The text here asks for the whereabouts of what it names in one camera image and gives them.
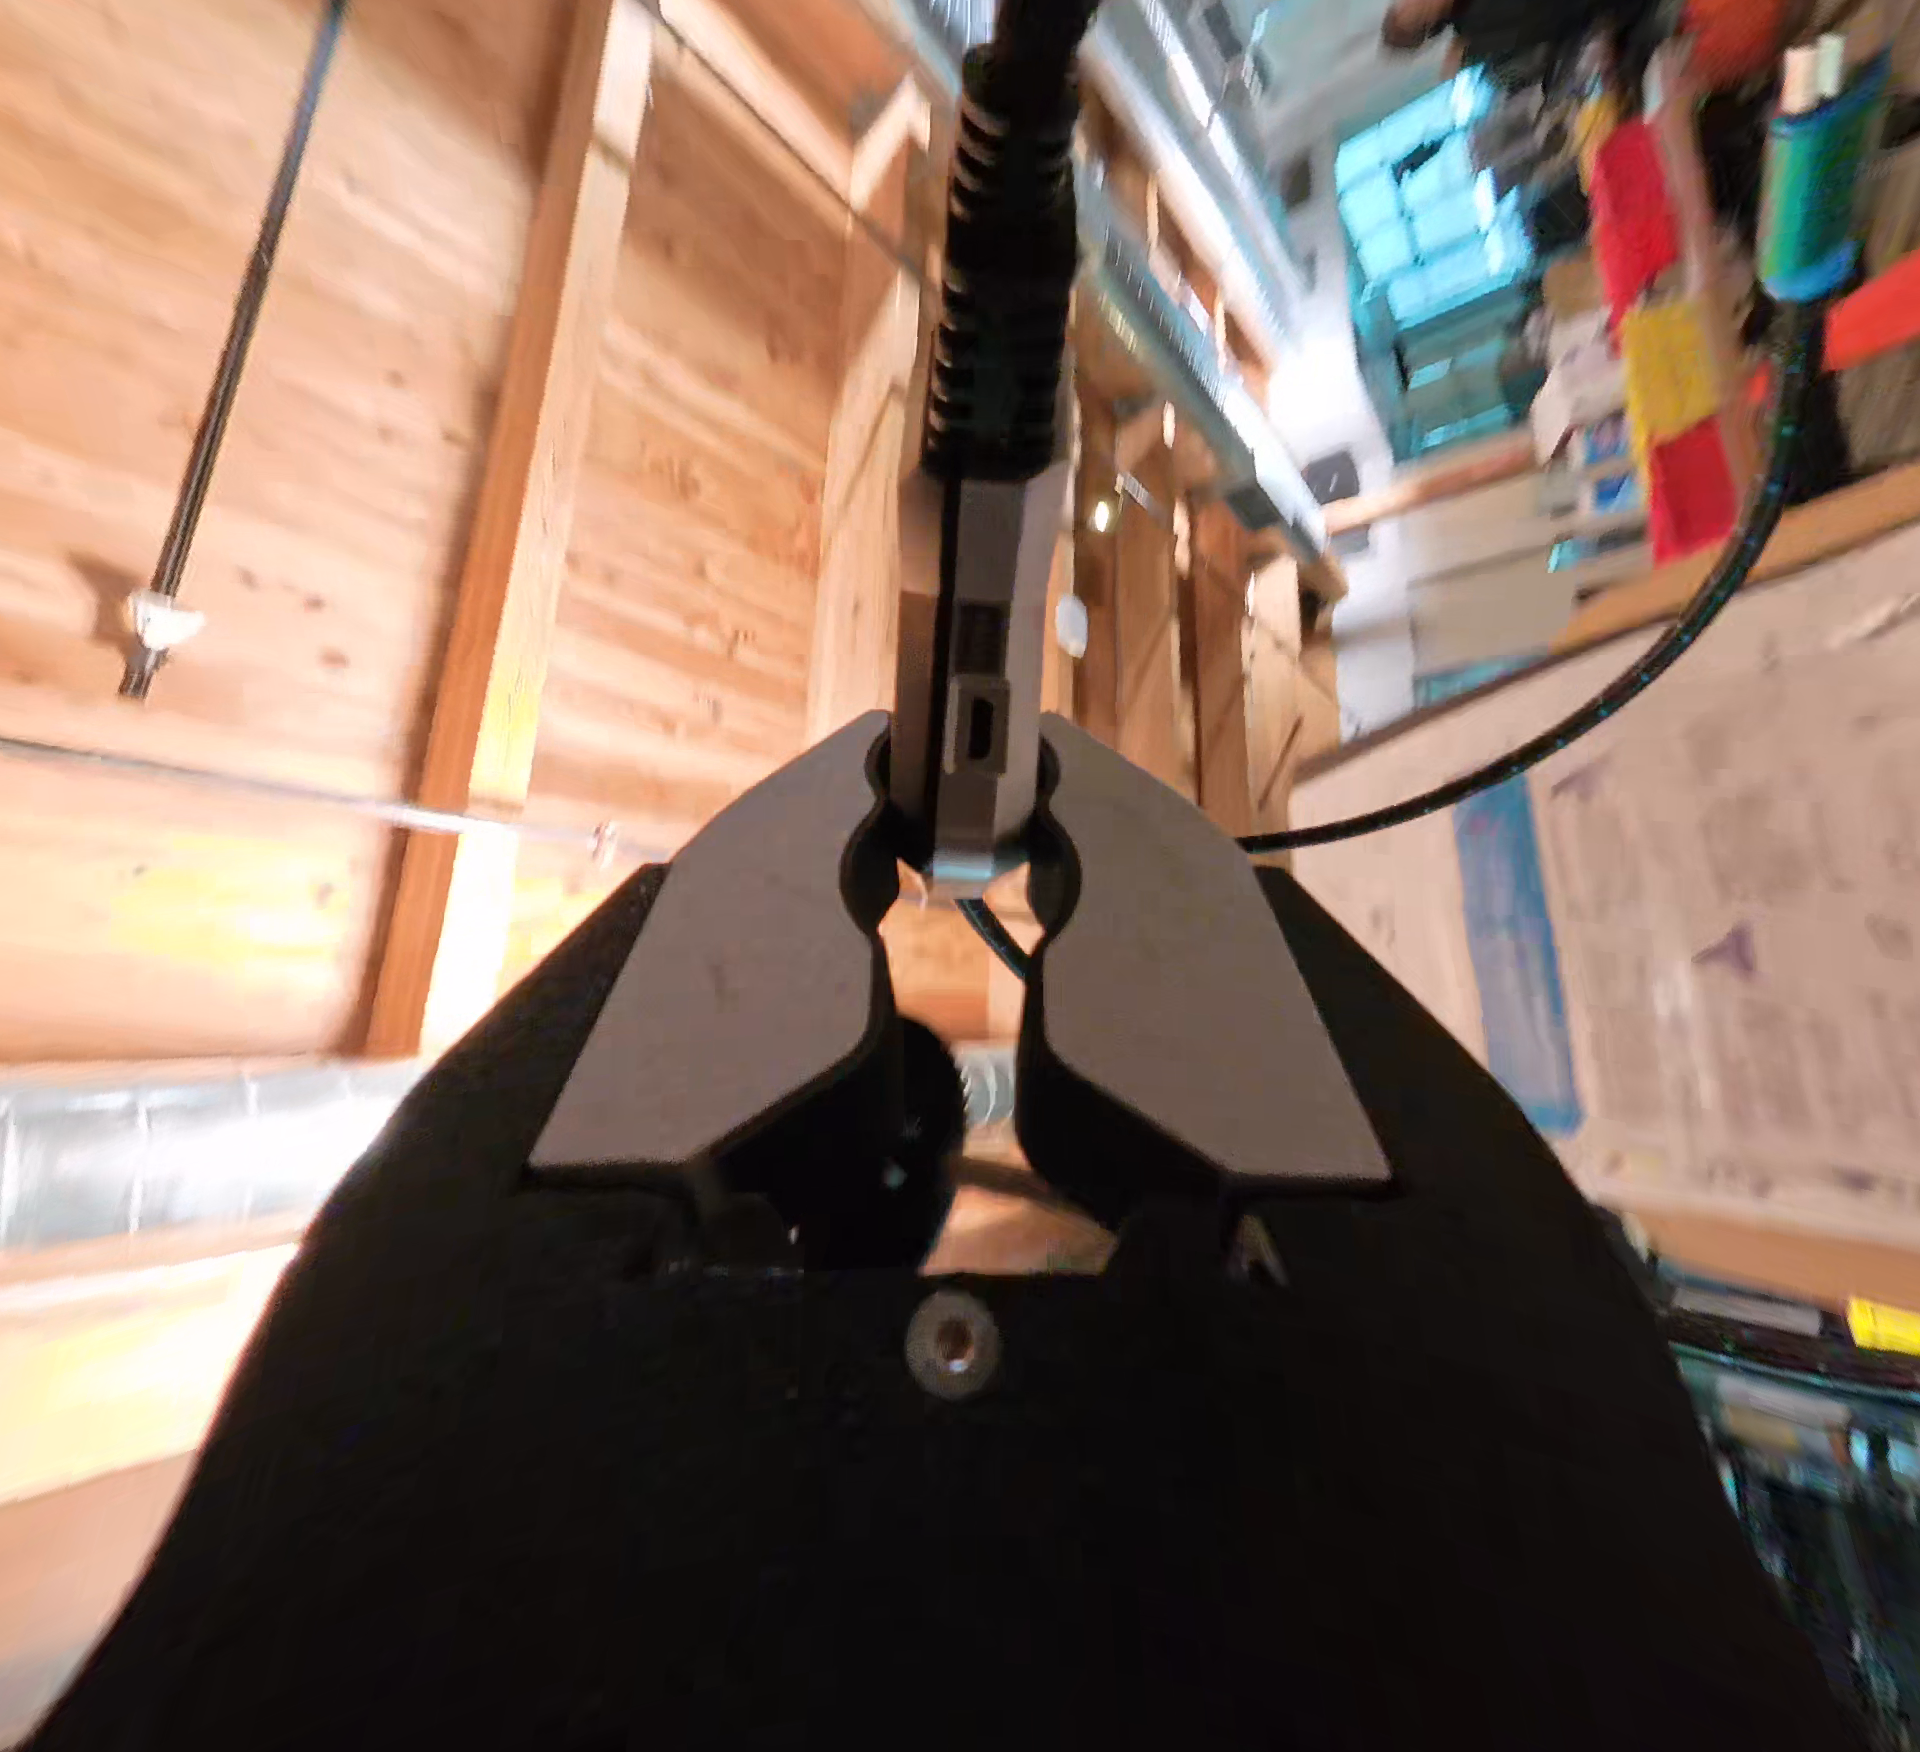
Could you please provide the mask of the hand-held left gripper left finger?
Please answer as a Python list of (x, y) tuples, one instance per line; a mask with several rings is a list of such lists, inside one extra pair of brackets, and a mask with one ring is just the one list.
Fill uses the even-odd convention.
[(533, 1172), (717, 1164), (876, 1054), (893, 1012), (880, 925), (900, 898), (878, 783), (889, 731), (856, 714), (674, 855)]

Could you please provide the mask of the stack of colourful bins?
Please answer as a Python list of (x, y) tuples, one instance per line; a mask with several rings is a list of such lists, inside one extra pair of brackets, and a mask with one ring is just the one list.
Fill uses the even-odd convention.
[(1884, 0), (1650, 0), (1579, 53), (1568, 125), (1599, 350), (1654, 569), (1720, 550), (1818, 311), (1788, 504), (1855, 475), (1837, 380), (1916, 352), (1916, 35)]

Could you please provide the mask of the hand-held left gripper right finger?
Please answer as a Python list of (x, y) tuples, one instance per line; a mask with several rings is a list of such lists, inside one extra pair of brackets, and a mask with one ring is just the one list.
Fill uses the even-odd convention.
[(1391, 1182), (1253, 863), (1065, 719), (1037, 723), (1017, 1141), (1063, 1197)]

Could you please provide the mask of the black ceiling pipe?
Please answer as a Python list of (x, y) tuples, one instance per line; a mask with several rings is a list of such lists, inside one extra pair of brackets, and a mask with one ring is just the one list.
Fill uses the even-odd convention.
[(116, 685), (118, 698), (144, 703), (163, 665), (194, 637), (199, 621), (179, 604), (179, 589), (197, 540), (218, 475), (234, 406), (253, 350), (285, 223), (308, 162), (324, 92), (346, 36), (351, 0), (324, 0), (300, 71), (293, 111), (279, 146), (271, 185), (260, 208), (247, 262), (234, 292), (227, 327), (206, 387), (172, 512), (156, 553), (151, 576), (126, 599), (127, 650)]

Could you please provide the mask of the large window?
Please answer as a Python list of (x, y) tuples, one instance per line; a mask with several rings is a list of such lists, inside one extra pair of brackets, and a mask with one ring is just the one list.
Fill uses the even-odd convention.
[(1356, 369), (1399, 462), (1519, 421), (1537, 259), (1518, 194), (1475, 162), (1499, 90), (1456, 73), (1333, 153)]

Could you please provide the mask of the square adapter hub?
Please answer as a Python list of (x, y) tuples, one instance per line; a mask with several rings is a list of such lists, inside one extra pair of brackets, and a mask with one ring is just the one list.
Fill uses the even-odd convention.
[(980, 898), (1024, 859), (1042, 787), (1048, 581), (1071, 458), (1025, 482), (912, 471), (885, 799), (901, 861), (940, 898)]

